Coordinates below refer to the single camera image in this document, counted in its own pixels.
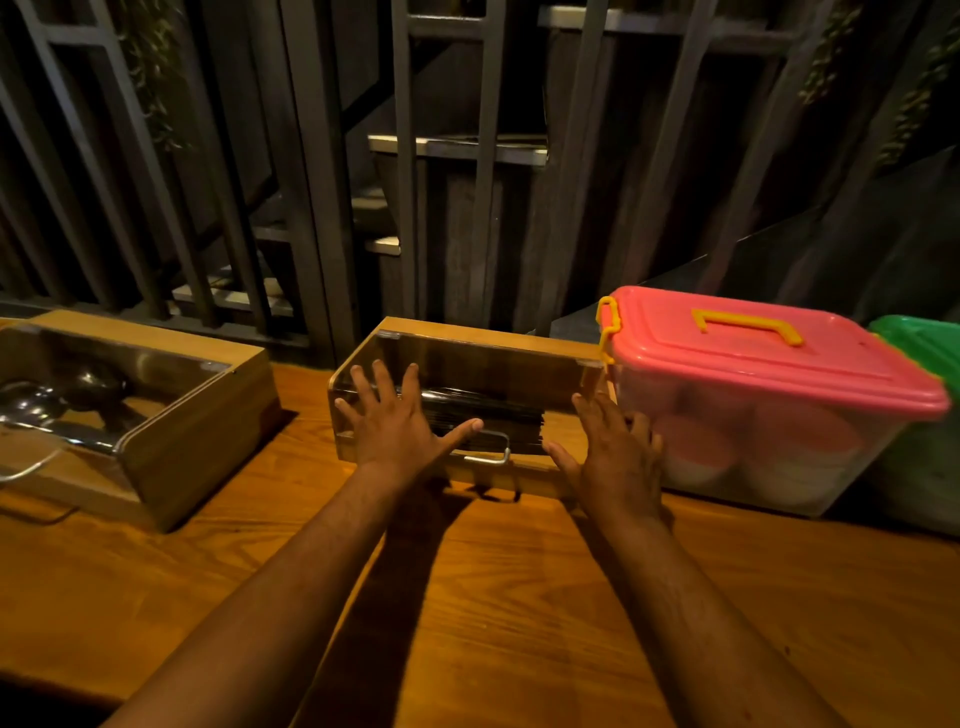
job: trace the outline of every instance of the forearm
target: forearm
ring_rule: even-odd
[[[288,725],[401,496],[387,473],[359,469],[201,623],[110,728]]]
[[[703,726],[846,723],[654,519],[604,529],[660,657]]]

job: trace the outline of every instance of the green lid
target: green lid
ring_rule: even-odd
[[[940,377],[950,396],[960,399],[960,324],[883,316],[870,324],[870,331]]]

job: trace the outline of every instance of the wood grain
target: wood grain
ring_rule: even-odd
[[[83,513],[51,526],[0,515],[0,673],[129,696],[352,471],[336,457],[327,376],[275,366],[296,416],[174,533]],[[960,722],[955,544],[665,500],[684,546],[854,725]],[[326,725],[672,725],[561,503],[461,493],[407,508],[355,590],[313,715]]]

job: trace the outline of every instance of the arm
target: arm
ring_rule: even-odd
[[[357,470],[263,568],[217,607],[107,722],[109,728],[286,726],[309,688],[353,583],[404,493],[483,423],[437,438],[420,410],[416,365],[394,394],[382,362],[350,372]]]
[[[690,716],[701,726],[846,726],[797,670],[757,633],[660,519],[659,435],[627,424],[603,394],[574,396],[589,440],[580,466],[544,447],[610,543]]]

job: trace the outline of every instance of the plastic storage container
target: plastic storage container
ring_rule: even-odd
[[[943,379],[960,400],[960,325],[884,316],[870,331]],[[939,423],[909,426],[867,472],[888,515],[960,536],[960,409]]]
[[[664,486],[819,516],[941,382],[825,311],[625,286],[600,302],[620,405],[666,444]]]

